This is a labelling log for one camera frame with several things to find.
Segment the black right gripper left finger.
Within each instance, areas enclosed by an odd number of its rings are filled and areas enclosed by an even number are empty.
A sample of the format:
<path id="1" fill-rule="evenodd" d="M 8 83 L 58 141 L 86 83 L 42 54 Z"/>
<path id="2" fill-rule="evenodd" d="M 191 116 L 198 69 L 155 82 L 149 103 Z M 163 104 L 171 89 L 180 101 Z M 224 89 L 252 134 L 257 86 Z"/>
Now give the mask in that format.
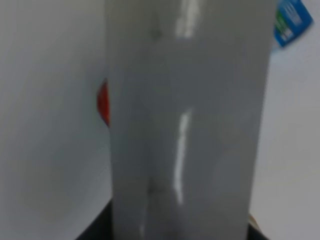
<path id="1" fill-rule="evenodd" d="M 76 240 L 113 240 L 113 214 L 110 200 L 92 224 Z"/>

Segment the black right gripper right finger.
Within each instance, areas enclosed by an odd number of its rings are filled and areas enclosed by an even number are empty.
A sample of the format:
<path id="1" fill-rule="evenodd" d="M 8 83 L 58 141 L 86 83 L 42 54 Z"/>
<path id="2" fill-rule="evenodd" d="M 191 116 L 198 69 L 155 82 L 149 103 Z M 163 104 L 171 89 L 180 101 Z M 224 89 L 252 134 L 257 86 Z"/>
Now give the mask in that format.
<path id="1" fill-rule="evenodd" d="M 249 214 L 247 240 L 269 240 L 261 231 L 256 219 Z"/>

